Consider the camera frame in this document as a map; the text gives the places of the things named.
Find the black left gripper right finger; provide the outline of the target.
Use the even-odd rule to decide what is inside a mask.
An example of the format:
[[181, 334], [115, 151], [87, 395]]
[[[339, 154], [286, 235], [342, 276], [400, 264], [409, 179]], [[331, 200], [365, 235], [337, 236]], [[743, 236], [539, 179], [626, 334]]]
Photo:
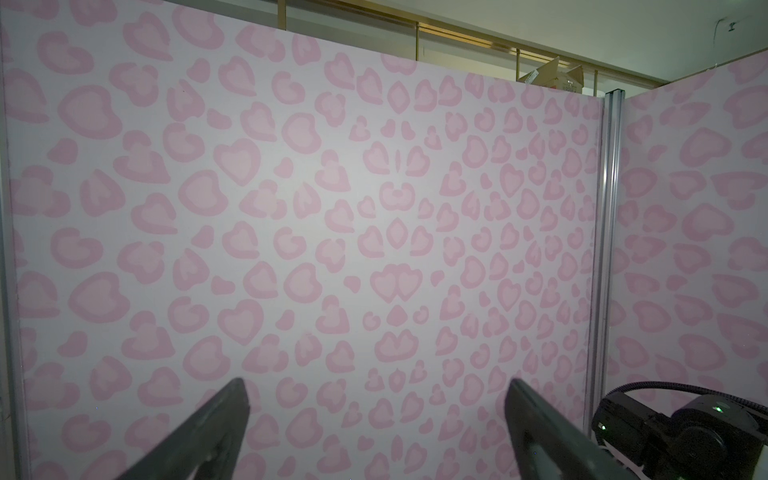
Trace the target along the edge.
[[620, 480], [635, 475], [595, 445], [524, 380], [511, 380], [505, 419], [524, 480]]

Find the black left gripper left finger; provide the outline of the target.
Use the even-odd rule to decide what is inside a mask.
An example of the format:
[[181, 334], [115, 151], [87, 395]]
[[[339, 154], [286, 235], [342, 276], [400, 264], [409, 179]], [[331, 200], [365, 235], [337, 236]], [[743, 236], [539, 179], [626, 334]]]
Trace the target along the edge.
[[244, 380], [235, 378], [118, 479], [231, 479], [249, 415]]

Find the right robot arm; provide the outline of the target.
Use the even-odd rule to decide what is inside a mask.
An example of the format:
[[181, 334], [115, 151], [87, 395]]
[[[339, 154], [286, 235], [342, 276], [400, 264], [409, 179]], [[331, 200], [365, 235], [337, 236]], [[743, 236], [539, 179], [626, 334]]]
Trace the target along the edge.
[[592, 431], [648, 479], [767, 477], [767, 410], [728, 397], [701, 395], [667, 416], [612, 392], [596, 410]]

